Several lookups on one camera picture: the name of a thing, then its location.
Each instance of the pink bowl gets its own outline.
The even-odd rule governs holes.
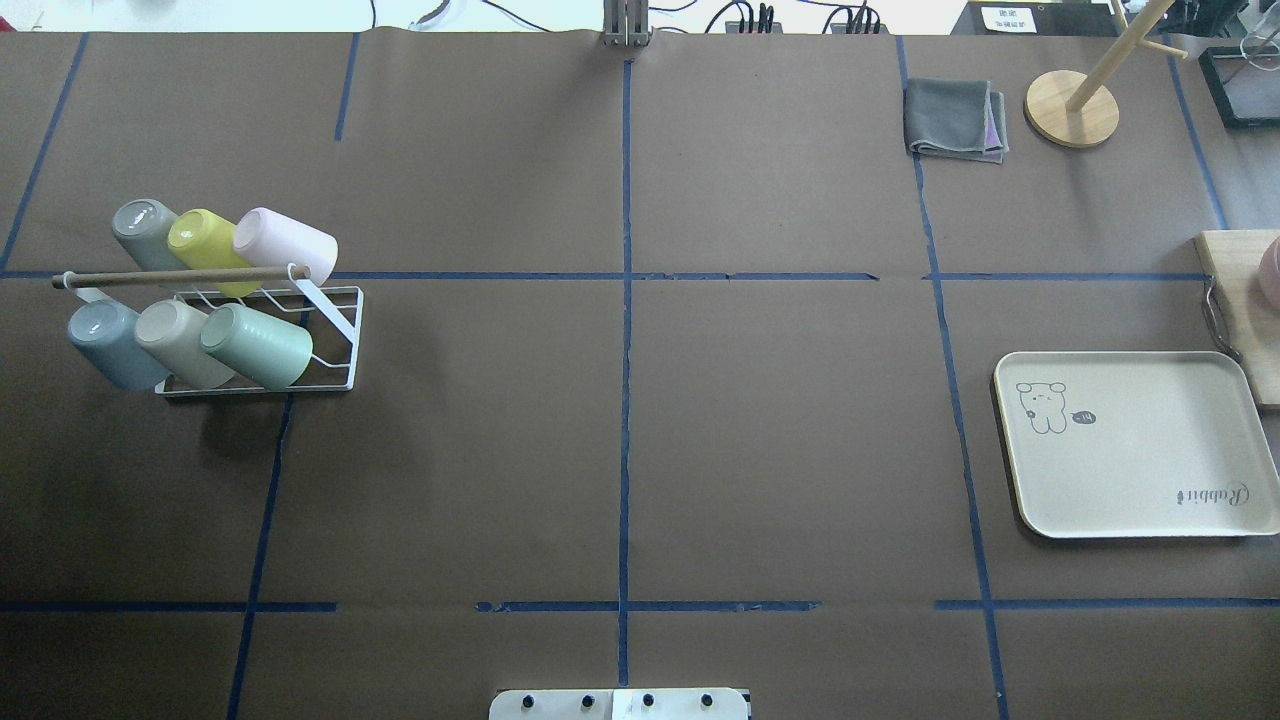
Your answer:
[[[1262,286],[1262,295],[1267,296],[1267,301],[1271,306],[1280,310],[1280,265],[1276,260],[1280,259],[1280,237],[1267,246],[1267,251],[1262,254],[1262,263],[1258,264],[1258,284]]]

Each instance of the wooden cutting board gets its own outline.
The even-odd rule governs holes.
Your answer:
[[[1280,310],[1267,302],[1258,284],[1258,263],[1280,229],[1204,231],[1196,236],[1204,272],[1213,275],[1213,291],[1228,337],[1244,357],[1253,401],[1280,407]]]

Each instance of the wooden stand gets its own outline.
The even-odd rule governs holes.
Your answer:
[[[1066,147],[1093,147],[1100,145],[1120,124],[1120,106],[1111,91],[1102,83],[1124,63],[1137,46],[1169,53],[1184,59],[1187,53],[1146,40],[1174,0],[1152,0],[1128,24],[1120,0],[1111,0],[1124,33],[1111,45],[1088,76],[1075,70],[1052,70],[1032,82],[1027,90],[1023,109],[1027,122],[1036,132]]]

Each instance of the gray folded towel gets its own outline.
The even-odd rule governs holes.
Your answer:
[[[906,147],[920,155],[1002,163],[1005,94],[987,81],[910,78],[902,97]]]

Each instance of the white rectangular tray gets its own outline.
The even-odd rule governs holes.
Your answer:
[[[1012,352],[995,379],[1018,510],[1037,533],[1280,533],[1280,477],[1225,355]]]

